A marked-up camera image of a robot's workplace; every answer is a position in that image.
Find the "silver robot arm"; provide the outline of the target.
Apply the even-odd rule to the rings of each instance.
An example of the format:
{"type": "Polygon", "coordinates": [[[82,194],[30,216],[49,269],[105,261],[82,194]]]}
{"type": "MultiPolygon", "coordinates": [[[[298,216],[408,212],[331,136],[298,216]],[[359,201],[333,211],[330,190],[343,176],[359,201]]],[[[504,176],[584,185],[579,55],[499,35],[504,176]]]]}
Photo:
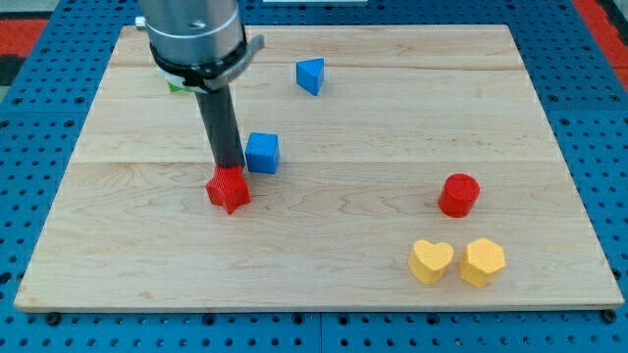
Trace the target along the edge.
{"type": "Polygon", "coordinates": [[[248,38],[236,0],[140,0],[151,53],[178,86],[217,91],[228,86],[265,47],[248,38]]]}

